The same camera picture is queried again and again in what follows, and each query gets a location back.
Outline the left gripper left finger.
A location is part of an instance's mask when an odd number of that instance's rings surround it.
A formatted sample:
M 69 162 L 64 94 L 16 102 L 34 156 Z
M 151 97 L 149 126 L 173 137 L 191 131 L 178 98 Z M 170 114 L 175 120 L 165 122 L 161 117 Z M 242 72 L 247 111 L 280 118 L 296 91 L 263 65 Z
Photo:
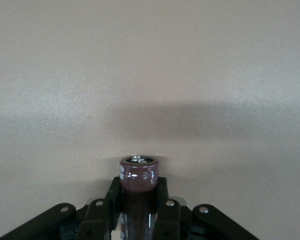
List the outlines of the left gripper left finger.
M 122 206 L 121 180 L 117 176 L 104 198 L 93 200 L 80 223 L 77 240 L 110 240 L 116 229 Z

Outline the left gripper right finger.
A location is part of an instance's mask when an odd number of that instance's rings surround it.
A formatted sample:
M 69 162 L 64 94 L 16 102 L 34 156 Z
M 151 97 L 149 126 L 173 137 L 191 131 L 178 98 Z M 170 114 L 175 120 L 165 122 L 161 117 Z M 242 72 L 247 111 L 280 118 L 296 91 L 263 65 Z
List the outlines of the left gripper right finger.
M 185 199 L 170 196 L 168 180 L 159 177 L 156 187 L 157 220 L 154 224 L 153 240 L 188 240 L 187 229 L 182 225 L 182 207 L 187 206 Z

